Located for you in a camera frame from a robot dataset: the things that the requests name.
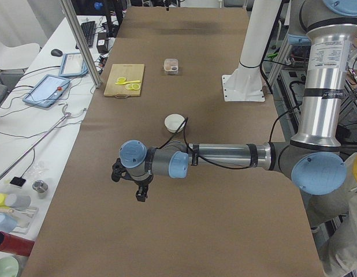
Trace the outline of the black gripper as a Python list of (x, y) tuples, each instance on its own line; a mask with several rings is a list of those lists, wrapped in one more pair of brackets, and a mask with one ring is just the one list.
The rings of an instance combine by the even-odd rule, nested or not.
[(136, 191), (136, 199), (139, 202), (145, 202), (148, 198), (148, 185), (153, 180), (154, 176), (144, 173), (142, 176), (133, 176), (129, 173), (126, 167), (122, 165), (121, 159), (118, 158), (112, 165), (111, 179), (118, 182), (120, 179), (133, 181), (139, 188)]

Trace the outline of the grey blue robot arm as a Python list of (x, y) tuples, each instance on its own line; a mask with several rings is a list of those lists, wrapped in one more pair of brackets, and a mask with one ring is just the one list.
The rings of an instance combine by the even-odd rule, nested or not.
[(349, 50), (357, 35), (357, 1), (292, 1), (289, 37), (311, 43), (298, 130), (289, 140), (255, 144), (197, 144), (170, 138), (160, 147), (129, 140), (120, 147), (111, 178), (134, 182), (145, 201), (156, 175), (184, 178), (200, 160), (230, 170), (261, 167), (313, 195), (338, 189), (347, 177), (336, 139), (345, 96)]

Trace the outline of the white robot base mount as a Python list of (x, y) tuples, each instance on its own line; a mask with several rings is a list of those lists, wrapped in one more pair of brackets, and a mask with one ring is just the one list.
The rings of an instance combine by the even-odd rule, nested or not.
[(260, 65), (281, 3), (281, 1), (254, 1), (239, 65), (231, 75), (222, 76), (224, 101), (265, 101)]

